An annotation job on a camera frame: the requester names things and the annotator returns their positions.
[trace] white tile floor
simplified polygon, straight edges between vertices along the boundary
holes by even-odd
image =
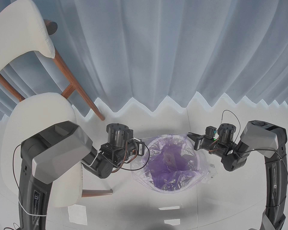
[[[119,122],[134,129],[134,136],[145,138],[165,133],[186,133],[192,131],[202,134],[206,126],[218,127],[224,109],[232,110],[241,122],[241,132],[249,120],[263,120],[284,128],[288,127],[288,106],[276,102],[267,106],[264,102],[257,105],[243,98],[237,105],[226,95],[211,108],[207,102],[196,95],[187,109],[179,107],[170,98],[166,98],[159,108],[151,113],[143,105],[130,101],[114,114],[103,103],[99,109],[106,116],[101,122],[93,113],[83,118],[77,110],[78,124],[85,130],[99,149],[107,141],[106,125]],[[238,122],[230,113],[224,113],[224,123],[232,123],[238,128]],[[159,194],[149,190],[131,177],[126,171],[119,171],[101,180],[87,171],[83,171],[84,189],[110,189],[114,194],[106,197],[82,198],[77,203],[86,206],[88,225],[69,222],[67,208],[49,210],[47,230],[103,229],[103,230],[248,230],[259,229],[262,213],[265,209],[266,175],[264,158],[258,152],[248,157],[242,168],[227,172],[220,158],[206,154],[209,162],[216,166],[216,175],[209,184],[200,183],[188,191],[177,194]],[[14,211],[5,213],[7,220],[0,222],[0,227],[10,226],[8,221],[18,221],[17,198],[5,189],[0,193],[4,202],[14,202]],[[179,209],[160,210],[175,207]]]

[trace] white fabric upholstery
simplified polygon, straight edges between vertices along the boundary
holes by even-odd
[[[39,131],[67,120],[77,123],[72,106],[58,93],[38,94],[23,100],[15,107],[4,132],[1,151],[3,180],[13,193],[18,195],[12,170],[15,147]],[[18,147],[14,159],[15,175],[18,182],[21,162],[20,147]],[[53,182],[49,206],[65,207],[75,204],[82,196],[82,186],[82,165],[79,162]]]
[[[0,13],[0,70],[28,51],[55,57],[43,18],[32,0],[17,0]]]

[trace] purple plastic bag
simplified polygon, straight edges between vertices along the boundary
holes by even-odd
[[[144,186],[161,192],[176,193],[197,184],[208,173],[208,163],[202,151],[195,151],[187,134],[168,134],[143,139],[150,150],[145,168],[133,171],[133,178]],[[131,169],[139,168],[148,159],[137,157]]]

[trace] curtain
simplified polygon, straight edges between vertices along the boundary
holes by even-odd
[[[79,83],[114,112],[131,97],[151,111],[167,95],[186,107],[196,91],[210,106],[223,93],[235,103],[245,95],[254,103],[288,102],[288,1],[34,2],[57,22],[51,39]],[[0,73],[25,97],[61,93],[69,84],[38,52]],[[77,92],[69,100],[88,113]],[[16,104],[0,86],[0,117]]]

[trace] cylindrical motor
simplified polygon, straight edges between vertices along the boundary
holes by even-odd
[[[133,138],[133,130],[123,124],[109,124],[106,131],[108,133],[108,143],[114,146],[123,147],[127,140]]]
[[[233,135],[236,131],[236,127],[233,124],[224,123],[218,128],[219,142],[230,143],[233,141]]]

